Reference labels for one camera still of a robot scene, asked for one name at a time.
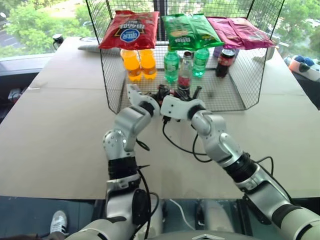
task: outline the table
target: table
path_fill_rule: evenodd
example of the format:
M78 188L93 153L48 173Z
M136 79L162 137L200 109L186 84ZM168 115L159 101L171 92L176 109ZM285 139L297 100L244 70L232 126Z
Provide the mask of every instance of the table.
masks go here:
M77 37L64 41L0 125L0 195L105 197L102 137L115 115L108 109L99 54L77 50L79 44ZM274 158L274 176L292 197L320 196L320 113L278 52L265 65L259 103L221 115L254 160ZM178 145L191 148L195 132L189 122L171 121L166 128ZM150 152L136 146L138 164L151 165L143 170L151 191L162 198L242 197L215 162L197 162L161 129L155 119L139 136Z

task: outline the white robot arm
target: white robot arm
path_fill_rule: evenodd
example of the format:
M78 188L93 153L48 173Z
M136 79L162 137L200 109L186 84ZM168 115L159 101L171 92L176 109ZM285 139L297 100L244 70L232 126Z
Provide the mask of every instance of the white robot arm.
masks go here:
M127 86L132 106L123 109L114 128L103 138L108 158L109 181L105 201L105 218L91 222L66 240L131 240L137 228L150 218L146 191L139 188L141 177L134 146L138 134L152 117L162 115L191 121L203 142L206 154L217 162L244 192L248 206L264 221L270 221L287 240L318 240L320 216L292 204L282 186L258 163L250 159L228 135L225 120L205 109L199 99L181 101L167 95L159 101L141 95L132 84ZM157 240L254 240L236 233L192 231L163 234Z

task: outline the sneaker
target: sneaker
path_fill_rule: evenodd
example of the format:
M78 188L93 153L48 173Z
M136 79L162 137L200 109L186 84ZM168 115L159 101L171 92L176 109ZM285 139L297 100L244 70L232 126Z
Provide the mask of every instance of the sneaker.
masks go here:
M52 217L50 233L60 232L63 235L67 236L67 226L68 224L66 214L61 210L56 211Z

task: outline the clear plastic bottle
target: clear plastic bottle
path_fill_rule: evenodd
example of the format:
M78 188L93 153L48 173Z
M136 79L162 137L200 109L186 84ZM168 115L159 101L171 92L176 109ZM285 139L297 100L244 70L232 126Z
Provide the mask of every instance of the clear plastic bottle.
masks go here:
M202 78L206 71L206 65L209 59L208 48L202 48L195 52L193 58L192 75L196 78Z
M156 59L152 49L139 50L141 68L145 79L153 80L157 76Z
M192 53L185 51L183 54L183 60L179 71L178 77L178 89L189 90L192 77Z
M140 81L142 77L138 52L135 50L121 49L120 55L123 59L124 68L128 72L128 78L133 81Z
M180 57L177 51L172 51L170 46L164 55L164 77L172 84L178 80Z

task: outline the road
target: road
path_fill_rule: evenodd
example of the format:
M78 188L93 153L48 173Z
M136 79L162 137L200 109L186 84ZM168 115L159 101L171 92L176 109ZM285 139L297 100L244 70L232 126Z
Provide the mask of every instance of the road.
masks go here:
M18 40L14 36L7 34L6 30L0 31L0 46L13 46L14 48L22 47L20 42L18 42Z

